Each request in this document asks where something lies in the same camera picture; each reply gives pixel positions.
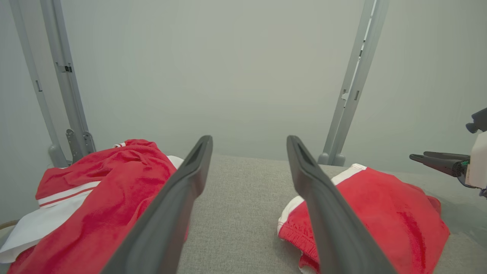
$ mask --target folded clothing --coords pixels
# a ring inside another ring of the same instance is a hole
[[[102,270],[176,171],[154,142],[123,144],[89,154],[68,168],[46,171],[36,194],[42,215],[30,219],[37,221],[30,230],[21,222],[16,226],[22,228],[17,236],[27,237],[26,245],[37,245],[18,247],[28,248],[19,256],[18,248],[0,254],[17,257],[9,274]]]
[[[332,179],[400,274],[432,273],[450,235],[441,204],[393,175],[354,164]],[[301,272],[326,273],[319,265],[306,202],[300,196],[284,208],[278,236],[302,251]]]

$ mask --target metal frame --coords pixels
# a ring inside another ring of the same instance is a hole
[[[48,153],[54,167],[67,167],[68,162],[63,154],[61,145],[59,144],[59,139],[56,135],[56,130],[54,128],[53,120],[51,114],[49,113],[49,108],[47,106],[46,98],[44,97],[44,92],[42,90],[42,85],[37,75],[36,64],[34,63],[34,57],[32,55],[32,50],[29,44],[29,39],[27,38],[27,31],[25,30],[24,20],[22,17],[22,12],[20,10],[20,5],[17,0],[10,0],[10,7],[12,9],[12,15],[14,17],[15,27],[17,33],[19,34],[20,44],[22,46],[22,51],[24,53],[25,62],[27,63],[27,68],[34,86],[34,91],[37,96],[37,101],[39,102],[40,111],[42,112],[42,117],[46,123],[47,132],[51,138],[51,146],[48,148]]]
[[[85,156],[95,151],[93,137],[88,131],[83,104],[79,94],[78,83],[76,80],[75,68],[71,57],[71,50],[68,43],[68,34],[64,24],[64,17],[60,0],[40,0],[44,23],[46,26],[47,37],[53,65],[56,70],[57,80],[61,89],[66,114],[72,129],[66,135],[71,142],[76,142],[79,149],[76,152],[80,156]]]
[[[388,7],[389,0],[365,0],[347,72],[338,96],[337,107],[323,153],[318,158],[318,164],[335,166],[343,166],[345,164],[345,155],[341,154],[341,151],[352,124],[358,101],[363,93],[365,80],[369,74]],[[357,66],[362,45],[364,48],[354,77],[354,70]],[[343,99],[342,95],[346,92],[350,92],[350,94],[347,99]]]

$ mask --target gray table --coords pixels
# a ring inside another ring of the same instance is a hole
[[[323,170],[333,177],[346,168]],[[393,174],[442,203],[451,235],[435,273],[486,273],[487,200],[441,173]],[[286,161],[214,155],[178,273],[299,274],[300,251],[277,237],[277,220],[296,195]]]

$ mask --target white stripe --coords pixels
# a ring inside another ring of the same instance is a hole
[[[279,235],[279,231],[281,231],[282,225],[287,221],[287,218],[289,217],[289,214],[295,210],[302,202],[304,202],[304,199],[301,196],[296,196],[294,197],[284,208],[282,211],[281,217],[279,218],[277,222],[277,234]]]
[[[332,182],[334,185],[338,185],[344,180],[352,177],[352,175],[355,175],[359,173],[362,170],[365,170],[367,167],[363,166],[361,164],[353,164],[349,169],[345,170],[344,172],[338,174],[337,176],[332,178]]]
[[[337,176],[332,178],[332,183],[334,185],[338,185],[344,180],[350,178],[351,176],[359,173],[362,170],[365,170],[367,167],[363,166],[361,164],[353,164],[349,169],[345,170],[344,172],[338,174]],[[279,231],[282,228],[282,225],[287,221],[289,218],[289,214],[295,210],[302,202],[304,199],[301,196],[296,196],[294,197],[284,208],[282,211],[281,217],[278,220],[277,223],[277,234],[279,234]]]
[[[40,208],[22,217],[0,249],[0,263],[14,262],[24,250],[62,225],[83,204],[86,196],[68,199],[51,208]]]
[[[113,148],[116,148],[116,147],[124,147],[124,146],[127,146],[127,144],[125,142],[116,144],[116,145],[113,146]]]
[[[67,197],[67,196],[76,194],[76,193],[78,193],[80,191],[83,191],[85,189],[89,189],[89,188],[95,187],[100,182],[101,181],[89,182],[89,183],[86,183],[86,184],[77,186],[75,188],[71,188],[71,189],[68,189],[68,190],[65,190],[65,191],[58,192],[56,194],[52,194],[51,196],[47,196],[45,198],[42,198],[42,199],[37,200],[37,202],[39,203],[39,205],[41,205],[41,204],[45,204],[45,203],[48,203],[48,202],[51,202],[51,201],[54,201],[54,200],[57,200],[57,199],[61,199],[61,198],[64,198],[64,197]]]
[[[39,207],[39,208],[49,208],[49,207],[52,207],[52,206],[58,205],[58,204],[60,204],[60,203],[67,202],[67,201],[69,201],[69,200],[71,200],[71,199],[76,199],[76,198],[78,198],[78,197],[80,197],[80,196],[87,196],[88,194],[90,194],[90,193],[91,193],[91,191],[93,191],[93,189],[90,189],[90,190],[87,190],[87,191],[83,191],[83,192],[79,193],[78,195],[74,195],[74,196],[69,197],[69,198],[67,198],[67,199],[62,199],[62,200],[59,200],[59,201],[57,201],[57,202],[54,202],[54,203],[50,203],[50,204],[47,204],[47,205],[41,206],[41,207]]]

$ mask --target red garment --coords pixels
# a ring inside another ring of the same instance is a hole
[[[365,167],[337,188],[398,273],[433,273],[450,234],[441,220],[441,204],[436,198],[393,175]],[[319,272],[306,203],[289,210],[287,220],[278,227],[279,237],[303,252],[300,268],[308,266]]]
[[[89,154],[66,169],[46,171],[38,200],[101,182],[66,222],[21,253],[9,274],[97,274],[103,269],[176,171],[155,143],[128,140],[125,144]]]

